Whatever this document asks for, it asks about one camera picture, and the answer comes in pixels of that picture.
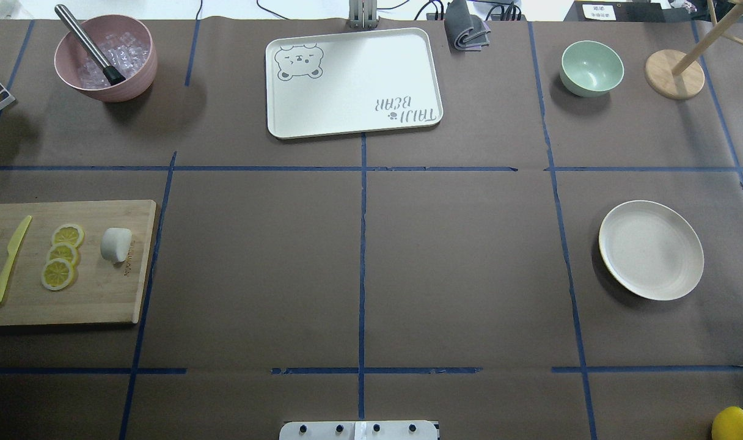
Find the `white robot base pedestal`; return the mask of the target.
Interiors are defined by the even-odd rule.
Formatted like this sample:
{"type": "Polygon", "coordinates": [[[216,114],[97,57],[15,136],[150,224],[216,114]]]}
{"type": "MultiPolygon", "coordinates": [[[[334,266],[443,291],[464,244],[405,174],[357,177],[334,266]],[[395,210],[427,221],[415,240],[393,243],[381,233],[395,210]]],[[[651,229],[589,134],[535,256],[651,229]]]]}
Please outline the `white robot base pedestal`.
{"type": "Polygon", "coordinates": [[[285,423],[279,439],[439,439],[429,420],[339,420],[285,423]]]}

